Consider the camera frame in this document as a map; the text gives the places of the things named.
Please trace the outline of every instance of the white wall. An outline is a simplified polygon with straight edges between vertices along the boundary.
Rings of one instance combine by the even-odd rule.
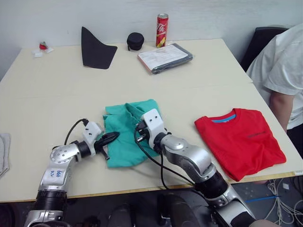
[[[255,27],[302,22],[303,0],[0,0],[0,79],[21,48],[80,44],[81,26],[105,43],[154,41],[161,12],[169,40],[221,37],[240,60]]]

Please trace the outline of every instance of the small red object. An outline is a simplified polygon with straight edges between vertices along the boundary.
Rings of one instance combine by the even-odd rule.
[[[48,46],[46,45],[45,42],[41,42],[39,45],[40,50],[46,50],[48,48]]]
[[[156,35],[156,47],[163,47],[166,43],[167,25],[169,22],[169,16],[165,13],[160,13],[157,17],[157,35]]]
[[[286,162],[260,111],[235,108],[221,117],[201,117],[195,125],[224,172],[235,181]]]

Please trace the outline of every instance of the table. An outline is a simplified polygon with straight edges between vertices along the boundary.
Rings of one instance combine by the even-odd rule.
[[[78,119],[103,124],[105,106],[149,98],[158,102],[169,131],[203,148],[206,146],[194,120],[203,115],[223,115],[233,107],[260,110],[287,162],[246,176],[241,182],[291,176],[293,171],[302,170],[303,160],[224,42],[177,43],[196,57],[189,64],[156,76],[149,75],[136,59],[137,53],[128,52],[124,44],[117,44],[109,70],[83,67],[79,46],[55,48],[39,59],[32,59],[30,50],[22,50],[0,83],[0,129],[12,136],[11,165],[0,179],[0,201],[35,198],[51,148],[63,144]],[[151,48],[151,44],[144,44],[144,50]],[[80,126],[75,128],[70,141],[81,140],[82,130]],[[224,178],[233,183],[213,161]],[[165,165],[186,175],[166,160]],[[167,185],[186,187],[171,173],[165,172],[164,178]],[[96,155],[75,166],[68,196],[140,192],[159,186],[160,168],[149,160],[131,168],[108,169],[103,156]]]

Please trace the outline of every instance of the white t-shirt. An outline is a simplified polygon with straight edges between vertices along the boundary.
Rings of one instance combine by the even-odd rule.
[[[274,37],[247,70],[269,105],[271,91],[293,95],[287,129],[303,123],[303,24]]]

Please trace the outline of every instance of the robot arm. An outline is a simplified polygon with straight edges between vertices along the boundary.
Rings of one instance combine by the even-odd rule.
[[[214,210],[213,217],[217,222],[223,226],[236,226],[238,220],[246,220],[248,226],[254,221],[252,212],[234,188],[222,178],[206,150],[167,132],[156,109],[142,115],[141,120],[136,128],[141,135],[137,141],[148,139],[152,149],[162,152],[170,163],[187,173],[194,181],[195,189],[203,194]]]
[[[39,185],[36,202],[29,212],[24,227],[32,227],[39,223],[62,221],[66,206],[66,193],[71,179],[72,169],[77,162],[86,156],[98,152],[105,155],[103,146],[115,140],[118,132],[105,134],[96,141],[103,130],[95,123],[85,123],[82,133],[84,141],[55,147],[50,155],[50,162]]]

